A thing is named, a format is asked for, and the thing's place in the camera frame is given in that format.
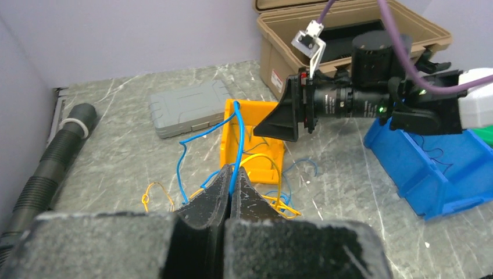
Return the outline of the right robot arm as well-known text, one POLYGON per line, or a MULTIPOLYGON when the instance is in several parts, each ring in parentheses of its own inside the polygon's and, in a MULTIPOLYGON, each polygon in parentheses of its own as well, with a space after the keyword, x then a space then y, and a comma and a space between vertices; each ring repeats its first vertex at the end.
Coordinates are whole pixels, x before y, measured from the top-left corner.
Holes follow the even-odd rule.
POLYGON ((331 118, 378 119, 392 130, 418 135, 460 134, 492 125, 492 84, 438 94, 406 77, 385 31, 351 43, 350 71, 328 76, 301 68, 287 77, 278 105, 254 128, 258 137, 295 142, 298 125, 313 131, 331 118))

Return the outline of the blue plastic bin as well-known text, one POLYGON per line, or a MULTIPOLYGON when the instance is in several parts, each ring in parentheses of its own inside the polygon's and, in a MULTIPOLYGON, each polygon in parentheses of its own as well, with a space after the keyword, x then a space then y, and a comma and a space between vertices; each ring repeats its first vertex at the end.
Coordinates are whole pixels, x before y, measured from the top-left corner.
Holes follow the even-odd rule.
POLYGON ((492 148, 474 132, 421 136, 376 120, 364 138, 416 215, 447 216, 492 201, 492 148))

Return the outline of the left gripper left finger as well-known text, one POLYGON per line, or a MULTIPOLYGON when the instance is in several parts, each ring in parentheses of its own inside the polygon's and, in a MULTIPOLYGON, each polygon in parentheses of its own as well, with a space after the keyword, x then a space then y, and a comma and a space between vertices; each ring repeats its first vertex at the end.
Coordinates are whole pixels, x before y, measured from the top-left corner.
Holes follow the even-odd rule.
POLYGON ((221 278, 233 172, 175 212, 38 216, 1 267, 2 278, 221 278))

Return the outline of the orange plastic bin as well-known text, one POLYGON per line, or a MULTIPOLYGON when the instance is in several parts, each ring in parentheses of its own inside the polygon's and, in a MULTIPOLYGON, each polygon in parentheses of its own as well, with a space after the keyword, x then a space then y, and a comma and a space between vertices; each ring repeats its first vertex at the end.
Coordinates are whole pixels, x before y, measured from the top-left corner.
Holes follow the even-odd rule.
MULTIPOLYGON (((243 164, 251 182, 261 184, 277 184, 279 176, 272 161, 282 169, 284 159, 284 143, 279 139, 258 137, 253 129, 277 106, 277 102, 239 100, 240 112, 244 122, 244 148, 241 160, 255 154, 265 154, 268 158, 258 157, 243 164)), ((222 129, 220 143, 219 166, 235 163, 240 140, 238 120, 233 117, 222 129)))

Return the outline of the black toolbox tray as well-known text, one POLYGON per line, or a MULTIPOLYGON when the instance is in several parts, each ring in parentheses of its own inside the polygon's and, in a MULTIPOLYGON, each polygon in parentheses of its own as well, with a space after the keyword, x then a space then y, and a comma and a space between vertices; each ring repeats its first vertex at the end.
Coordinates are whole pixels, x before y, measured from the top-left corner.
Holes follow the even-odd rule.
POLYGON ((355 37, 369 31, 383 29, 384 25, 380 19, 339 27, 326 27, 319 35, 319 38, 326 43, 321 63, 350 57, 352 41, 355 37))

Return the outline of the tan plastic toolbox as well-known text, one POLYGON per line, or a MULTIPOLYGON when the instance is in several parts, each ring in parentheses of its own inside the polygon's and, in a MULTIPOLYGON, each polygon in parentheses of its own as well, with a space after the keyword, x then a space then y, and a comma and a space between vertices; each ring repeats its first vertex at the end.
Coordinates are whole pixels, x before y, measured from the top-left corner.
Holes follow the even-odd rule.
MULTIPOLYGON (((326 1, 253 1, 262 34, 260 77, 276 99, 283 94, 285 79, 309 66, 309 58, 292 46, 292 39, 316 20, 326 1)), ((398 1, 387 2, 399 31, 412 39, 411 56, 434 55, 452 42, 446 29, 425 19, 398 1)), ((351 64, 352 40, 359 34, 383 30, 377 1, 337 1, 323 20, 320 38, 326 43, 319 69, 333 75, 351 64)))

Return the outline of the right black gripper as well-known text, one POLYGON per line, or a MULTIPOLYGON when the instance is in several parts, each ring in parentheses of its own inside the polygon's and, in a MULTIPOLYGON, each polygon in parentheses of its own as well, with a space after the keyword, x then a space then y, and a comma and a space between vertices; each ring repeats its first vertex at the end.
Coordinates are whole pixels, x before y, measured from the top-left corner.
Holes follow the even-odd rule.
POLYGON ((315 116, 314 80, 308 71, 298 71, 288 76, 284 93, 276 107, 253 129, 257 137, 297 142, 298 124, 302 123, 308 133, 314 132, 315 116))

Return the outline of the grey plastic case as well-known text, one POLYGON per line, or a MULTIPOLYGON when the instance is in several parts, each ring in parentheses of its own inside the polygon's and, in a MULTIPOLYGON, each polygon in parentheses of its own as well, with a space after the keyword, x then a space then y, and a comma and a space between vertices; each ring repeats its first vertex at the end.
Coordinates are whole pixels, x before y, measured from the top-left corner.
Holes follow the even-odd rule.
POLYGON ((232 97, 222 80, 150 94, 149 110, 157 136, 175 137, 222 122, 226 100, 232 97))

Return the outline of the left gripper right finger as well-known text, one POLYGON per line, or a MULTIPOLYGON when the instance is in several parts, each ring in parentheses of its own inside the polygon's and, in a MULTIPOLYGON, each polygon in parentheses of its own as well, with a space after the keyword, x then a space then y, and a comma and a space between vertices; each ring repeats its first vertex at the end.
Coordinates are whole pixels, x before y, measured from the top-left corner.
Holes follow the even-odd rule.
POLYGON ((380 237, 355 220, 288 220, 240 168, 225 223, 224 278, 392 278, 380 237))

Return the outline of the green plastic bin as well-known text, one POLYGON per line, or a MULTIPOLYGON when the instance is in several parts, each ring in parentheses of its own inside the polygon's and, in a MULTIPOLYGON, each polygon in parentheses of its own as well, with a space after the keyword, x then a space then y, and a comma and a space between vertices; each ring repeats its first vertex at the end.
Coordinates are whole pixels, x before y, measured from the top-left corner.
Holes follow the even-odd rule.
POLYGON ((493 126, 472 129, 472 131, 490 147, 493 146, 493 126))

